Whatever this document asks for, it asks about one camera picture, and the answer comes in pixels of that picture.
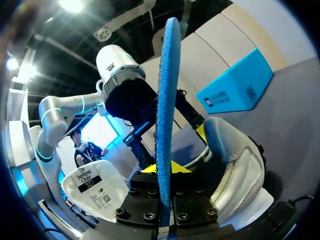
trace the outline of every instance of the yellow warning sticker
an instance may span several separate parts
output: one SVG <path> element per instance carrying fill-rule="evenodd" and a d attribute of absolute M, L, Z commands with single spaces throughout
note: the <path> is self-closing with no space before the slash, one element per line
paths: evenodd
<path fill-rule="evenodd" d="M 157 167 L 155 164 L 148 166 L 146 169 L 141 171 L 142 173 L 151 173 L 151 172 L 157 172 Z M 191 173 L 190 170 L 184 168 L 183 166 L 179 165 L 175 161 L 171 161 L 171 172 L 173 174 L 182 172 L 182 173 Z"/>

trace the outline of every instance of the blue light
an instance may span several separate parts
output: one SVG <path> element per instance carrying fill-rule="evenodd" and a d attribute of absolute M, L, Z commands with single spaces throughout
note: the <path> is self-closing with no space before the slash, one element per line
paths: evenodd
<path fill-rule="evenodd" d="M 81 111 L 81 113 L 83 113 L 85 111 L 85 109 L 86 109 L 86 103 L 85 103 L 85 99 L 84 99 L 83 96 L 81 96 L 81 100 L 82 100 L 82 111 Z"/>
<path fill-rule="evenodd" d="M 21 174 L 21 171 L 19 170 L 19 168 L 17 167 L 14 167 L 12 169 L 12 175 L 16 181 L 16 184 L 19 188 L 19 191 L 21 193 L 22 196 L 25 196 L 29 190 L 25 180 L 24 180 L 24 177 L 22 176 Z"/>
<path fill-rule="evenodd" d="M 134 134 L 138 134 L 142 131 L 142 129 L 144 129 L 147 125 L 149 124 L 149 122 L 147 121 L 145 124 L 143 124 L 137 131 L 135 131 Z"/>
<path fill-rule="evenodd" d="M 62 183 L 62 180 L 66 177 L 66 175 L 64 174 L 64 172 L 62 170 L 60 170 L 59 172 L 59 178 L 58 178 L 58 181 L 59 181 L 59 184 Z"/>
<path fill-rule="evenodd" d="M 128 55 L 130 58 L 133 59 L 133 57 L 132 57 L 129 53 L 126 52 L 125 54 Z"/>
<path fill-rule="evenodd" d="M 53 155 L 47 157 L 47 156 L 43 156 L 39 150 L 38 150 L 38 147 L 35 148 L 36 149 L 36 153 L 42 158 L 42 159 L 45 159 L 45 160 L 49 160 L 49 159 L 52 159 L 53 158 Z"/>
<path fill-rule="evenodd" d="M 44 119 L 44 117 L 45 117 L 49 112 L 51 112 L 51 111 L 53 111 L 53 110 L 57 110 L 57 111 L 62 112 L 62 110 L 61 110 L 59 107 L 54 107 L 54 108 L 51 108 L 51 109 L 47 110 L 47 111 L 42 115 L 42 117 L 41 117 L 41 123 L 42 123 L 42 120 Z"/>

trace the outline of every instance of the qr code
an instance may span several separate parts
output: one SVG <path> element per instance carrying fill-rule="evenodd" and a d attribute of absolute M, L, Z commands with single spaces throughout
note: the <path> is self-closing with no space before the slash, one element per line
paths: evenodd
<path fill-rule="evenodd" d="M 102 199 L 105 201 L 106 204 L 111 201 L 111 198 L 109 197 L 108 194 L 102 196 Z"/>

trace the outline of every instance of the barcode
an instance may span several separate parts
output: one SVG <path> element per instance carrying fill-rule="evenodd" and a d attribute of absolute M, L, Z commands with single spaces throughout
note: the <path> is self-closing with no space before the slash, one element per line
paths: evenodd
<path fill-rule="evenodd" d="M 102 199 L 105 201 L 106 204 L 111 201 L 111 198 L 109 197 L 108 194 L 102 196 Z"/>
<path fill-rule="evenodd" d="M 257 94 L 256 94 L 254 88 L 251 85 L 245 90 L 245 92 L 248 95 L 248 97 L 251 100 L 251 102 L 255 102 L 256 101 Z"/>

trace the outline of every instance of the metal rod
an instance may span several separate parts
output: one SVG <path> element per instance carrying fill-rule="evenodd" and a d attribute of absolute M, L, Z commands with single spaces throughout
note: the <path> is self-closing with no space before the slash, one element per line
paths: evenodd
<path fill-rule="evenodd" d="M 97 70 L 97 67 L 92 64 L 91 62 L 85 60 L 82 56 L 76 54 L 74 51 L 71 51 L 69 48 L 66 48 L 62 44 L 56 42 L 55 40 L 49 38 L 49 37 L 44 37 L 38 33 L 34 35 L 34 38 L 39 40 L 39 41 L 46 41 L 47 43 L 51 44 L 52 46 L 55 46 L 56 48 L 64 51 L 65 53 L 69 54 L 70 56 L 78 59 L 79 61 L 83 62 L 84 64 L 87 64 L 88 66 L 92 67 L 93 69 Z"/>

